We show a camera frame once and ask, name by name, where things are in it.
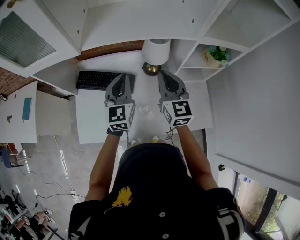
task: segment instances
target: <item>white desk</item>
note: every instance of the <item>white desk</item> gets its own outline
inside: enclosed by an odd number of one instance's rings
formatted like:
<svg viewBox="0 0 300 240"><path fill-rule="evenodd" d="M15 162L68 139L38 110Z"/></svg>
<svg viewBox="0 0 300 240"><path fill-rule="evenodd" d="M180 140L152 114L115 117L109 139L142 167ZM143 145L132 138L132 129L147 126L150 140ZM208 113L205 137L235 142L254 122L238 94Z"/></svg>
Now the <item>white desk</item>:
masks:
<svg viewBox="0 0 300 240"><path fill-rule="evenodd" d="M79 63L80 70L114 71L136 74L132 99L135 101L135 116L129 131L129 138L143 138L164 135L169 125L160 112L158 103L161 98L158 90L158 78L147 76L143 70L141 51L122 52L85 60ZM189 127L191 130L212 127L210 101L206 82L185 82L190 94L190 107L195 116ZM106 139L107 122L105 115L105 91L78 90L76 96L76 114L79 141L83 143L101 143ZM148 114L139 112L140 106L148 107Z"/></svg>
<svg viewBox="0 0 300 240"><path fill-rule="evenodd" d="M37 91L37 86L32 82L0 102L0 143L37 143L38 136L71 132L69 101ZM29 121L23 120L25 98L32 98Z"/></svg>

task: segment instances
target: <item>white floor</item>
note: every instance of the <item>white floor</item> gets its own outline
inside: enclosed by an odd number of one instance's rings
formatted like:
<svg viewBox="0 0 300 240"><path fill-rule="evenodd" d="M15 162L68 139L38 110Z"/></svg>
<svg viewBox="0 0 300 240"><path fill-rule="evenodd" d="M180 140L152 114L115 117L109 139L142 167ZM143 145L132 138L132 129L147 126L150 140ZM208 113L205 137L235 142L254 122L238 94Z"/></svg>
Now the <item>white floor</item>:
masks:
<svg viewBox="0 0 300 240"><path fill-rule="evenodd" d="M0 184L7 195L11 195L11 190L15 192L20 190L24 203L28 209L32 209L36 204L36 195L49 197L53 194L70 194L72 188L78 195L86 196L89 187L90 172L94 166L96 158L102 148L102 143L94 144L79 144L76 112L75 112L75 97L71 97L71 126L72 134L66 136L56 135L39 137L37 144L24 144L26 152L30 154L31 159L28 160L28 166L7 169L3 163L0 163ZM202 131L194 131L194 136L203 147ZM180 142L178 135L175 134L174 143L179 148ZM150 139L142 139L141 142L148 142ZM119 155L126 149L127 142L121 141L116 163L120 158ZM33 173L29 173L28 169L34 171L44 182L59 183L65 190L57 184L45 184ZM32 211L40 211L43 208L50 208L53 211L53 218L56 224L51 225L53 228L58 228L58 233L67 239L67 229L69 224L69 216L74 205L72 196L57 195L49 199L38 198L38 207Z"/></svg>

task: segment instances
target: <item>gold lamp base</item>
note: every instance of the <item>gold lamp base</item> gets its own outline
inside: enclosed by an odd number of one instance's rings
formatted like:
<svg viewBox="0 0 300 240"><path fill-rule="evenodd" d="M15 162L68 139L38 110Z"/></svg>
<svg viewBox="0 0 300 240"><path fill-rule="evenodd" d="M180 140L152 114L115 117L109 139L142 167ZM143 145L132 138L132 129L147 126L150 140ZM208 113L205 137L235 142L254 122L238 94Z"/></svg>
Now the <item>gold lamp base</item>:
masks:
<svg viewBox="0 0 300 240"><path fill-rule="evenodd" d="M155 66L145 62L142 68L144 70L144 73L148 76L156 76L161 70L161 65Z"/></svg>

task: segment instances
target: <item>yellow logo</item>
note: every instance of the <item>yellow logo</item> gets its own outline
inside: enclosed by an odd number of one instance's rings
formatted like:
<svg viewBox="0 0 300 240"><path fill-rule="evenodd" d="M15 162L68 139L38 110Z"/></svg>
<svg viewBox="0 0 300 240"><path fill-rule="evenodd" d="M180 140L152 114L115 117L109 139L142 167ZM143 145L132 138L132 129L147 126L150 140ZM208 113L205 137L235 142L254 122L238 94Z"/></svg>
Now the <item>yellow logo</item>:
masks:
<svg viewBox="0 0 300 240"><path fill-rule="evenodd" d="M131 200L132 198L131 197L131 191L130 191L130 188L128 186L124 187L121 189L121 191L119 191L119 195L117 197L117 200L114 201L112 203L112 207L109 208L109 209L112 209L112 208L116 208L116 207L127 207L129 206L129 204L131 203Z"/></svg>

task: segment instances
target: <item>black keyboard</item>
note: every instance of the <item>black keyboard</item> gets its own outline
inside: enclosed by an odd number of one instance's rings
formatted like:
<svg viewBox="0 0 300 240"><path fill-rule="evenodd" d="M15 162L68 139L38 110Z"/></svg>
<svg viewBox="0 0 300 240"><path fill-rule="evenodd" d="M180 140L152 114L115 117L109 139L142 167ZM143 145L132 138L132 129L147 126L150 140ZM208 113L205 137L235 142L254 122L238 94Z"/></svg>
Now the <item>black keyboard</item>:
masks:
<svg viewBox="0 0 300 240"><path fill-rule="evenodd" d="M98 71L79 71L76 87L78 89L106 91L107 86L122 73L98 72ZM135 75L128 74L130 80L131 93L135 85Z"/></svg>

